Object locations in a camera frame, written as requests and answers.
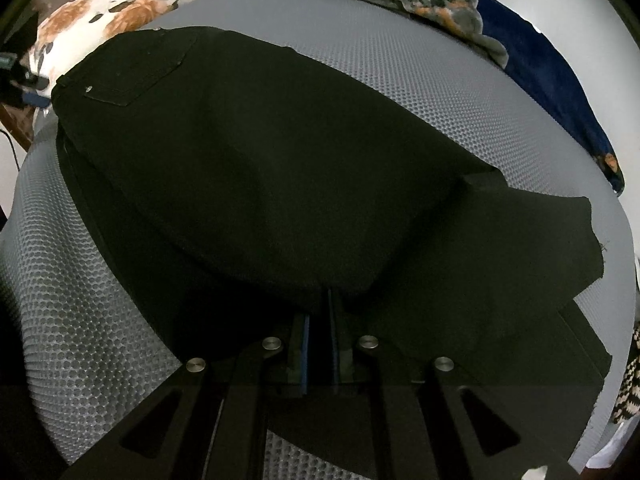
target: metal rivet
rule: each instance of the metal rivet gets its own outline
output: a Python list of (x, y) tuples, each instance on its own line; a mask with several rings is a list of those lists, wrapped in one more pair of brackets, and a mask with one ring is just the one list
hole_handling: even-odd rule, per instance
[(358, 339), (358, 344), (367, 350), (376, 348), (380, 343), (378, 338), (374, 335), (364, 335)]
[(265, 350), (277, 350), (282, 346), (282, 341), (277, 337), (266, 337), (262, 340), (262, 348)]
[(448, 357), (438, 357), (434, 364), (441, 372), (450, 372), (453, 370), (453, 361)]
[(189, 359), (187, 361), (187, 370), (196, 374), (203, 371), (206, 365), (207, 364), (204, 359), (201, 359), (200, 357), (194, 357), (193, 359)]

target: patterned fabric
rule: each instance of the patterned fabric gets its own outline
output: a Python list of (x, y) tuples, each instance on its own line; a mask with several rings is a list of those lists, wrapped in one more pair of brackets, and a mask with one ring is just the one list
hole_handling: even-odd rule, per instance
[(60, 75), (121, 32), (136, 30), (193, 0), (72, 0), (38, 28), (30, 68), (49, 78), (42, 95), (50, 97)]
[(625, 377), (613, 408), (612, 421), (618, 424), (638, 413), (640, 413), (640, 322), (636, 324)]
[(428, 20), (500, 66), (600, 167), (620, 195), (624, 178), (568, 63), (533, 26), (495, 0), (363, 0)]

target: blue floral blanket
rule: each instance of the blue floral blanket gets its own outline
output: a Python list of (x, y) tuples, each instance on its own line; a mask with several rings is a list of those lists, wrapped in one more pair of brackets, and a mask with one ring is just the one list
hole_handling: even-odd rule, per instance
[(613, 147), (575, 73), (551, 42), (496, 0), (363, 0), (415, 16), (464, 41), (499, 66), (592, 157), (620, 195)]

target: triangular cutout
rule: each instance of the triangular cutout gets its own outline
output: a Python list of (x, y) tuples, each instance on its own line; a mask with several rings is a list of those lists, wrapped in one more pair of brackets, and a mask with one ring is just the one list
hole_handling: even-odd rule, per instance
[(476, 432), (482, 452), (493, 456), (520, 443), (520, 436), (468, 388), (462, 390), (462, 403)]
[(178, 409), (182, 393), (172, 391), (142, 420), (129, 431), (120, 441), (120, 445), (144, 456), (156, 458), (160, 453), (162, 443), (169, 431), (175, 410)]

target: gray mat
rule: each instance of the gray mat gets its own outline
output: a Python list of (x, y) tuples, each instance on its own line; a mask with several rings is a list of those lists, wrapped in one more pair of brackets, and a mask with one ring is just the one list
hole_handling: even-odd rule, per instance
[[(491, 63), (385, 9), (355, 0), (198, 0), (150, 27), (189, 25), (292, 46), (394, 99), (500, 168), (511, 186), (591, 200), (593, 229), (606, 247), (605, 273), (576, 301), (614, 359), (570, 460), (581, 470), (615, 402), (635, 313), (631, 231), (590, 156)], [(269, 60), (246, 62), (260, 70)], [(268, 113), (265, 103), (252, 106)], [(23, 330), (34, 403), (72, 462), (178, 361), (142, 319), (82, 224), (58, 168), (55, 117), (39, 119), (38, 127), (0, 234), (0, 281)], [(265, 478), (358, 478), (272, 434), (266, 451)]]

